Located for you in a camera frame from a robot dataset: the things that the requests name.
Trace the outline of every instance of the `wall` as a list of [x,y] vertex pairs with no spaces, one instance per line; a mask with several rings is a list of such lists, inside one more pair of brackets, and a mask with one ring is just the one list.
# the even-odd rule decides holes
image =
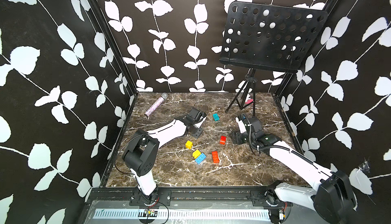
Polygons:
[[0,223],[76,223],[131,90],[86,0],[0,6]]
[[[228,6],[235,0],[98,0],[138,91],[234,92],[248,69],[219,62]],[[239,0],[322,9],[326,0]],[[274,92],[283,73],[257,71]]]
[[281,98],[305,156],[349,175],[348,223],[389,223],[390,4],[340,0]]

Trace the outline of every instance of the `microphone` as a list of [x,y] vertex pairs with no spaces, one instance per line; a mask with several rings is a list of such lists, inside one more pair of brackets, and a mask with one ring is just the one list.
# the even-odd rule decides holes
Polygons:
[[149,117],[150,114],[152,114],[152,112],[154,112],[154,110],[156,110],[156,108],[159,107],[159,105],[165,100],[168,98],[168,94],[167,93],[162,93],[160,95],[160,98],[158,100],[156,100],[156,102],[144,113],[146,117]]

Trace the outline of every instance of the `red lego brick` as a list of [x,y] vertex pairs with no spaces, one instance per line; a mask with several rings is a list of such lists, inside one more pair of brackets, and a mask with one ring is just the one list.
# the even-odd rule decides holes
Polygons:
[[217,153],[217,151],[213,151],[212,152],[212,157],[213,157],[213,163],[219,163],[220,162],[219,154]]
[[226,136],[221,136],[220,143],[221,144],[225,144],[225,140],[227,140],[227,137]]

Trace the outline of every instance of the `blue lego brick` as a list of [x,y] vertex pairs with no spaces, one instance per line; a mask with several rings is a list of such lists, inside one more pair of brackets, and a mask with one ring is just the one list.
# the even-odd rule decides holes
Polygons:
[[213,114],[213,118],[215,119],[215,121],[217,121],[217,120],[220,119],[217,113],[214,113],[214,114]]
[[201,154],[195,159],[195,161],[196,161],[197,164],[199,165],[205,158],[206,158],[206,155],[205,155],[204,153],[201,153]]

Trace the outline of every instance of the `marble tabletop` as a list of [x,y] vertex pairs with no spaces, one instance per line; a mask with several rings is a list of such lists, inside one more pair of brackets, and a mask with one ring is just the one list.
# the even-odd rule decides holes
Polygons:
[[[276,180],[307,185],[300,176],[279,161],[263,153],[255,156],[248,144],[232,144],[229,133],[238,130],[235,118],[240,113],[252,113],[252,106],[240,111],[236,103],[225,113],[234,96],[234,93],[169,93],[168,99],[146,118],[144,112],[160,97],[160,93],[139,93],[120,148],[132,138],[137,129],[147,131],[159,128],[171,122],[174,117],[187,114],[191,106],[198,102],[198,106],[207,105],[209,108],[207,119],[202,124],[204,130],[198,139],[186,134],[159,149],[152,168],[155,182],[159,186],[253,186],[269,185]],[[294,147],[271,94],[257,93],[256,101],[256,116],[263,122],[264,131],[276,134]],[[213,119],[214,113],[220,117],[217,122]],[[225,145],[219,143],[221,136],[227,137]],[[185,147],[188,140],[193,142],[191,149]],[[200,165],[192,156],[197,149],[206,155]],[[219,164],[213,163],[213,151],[219,154]],[[122,152],[117,157],[116,165],[121,171],[129,172],[121,154]],[[122,174],[113,168],[106,187],[136,185],[134,176]]]

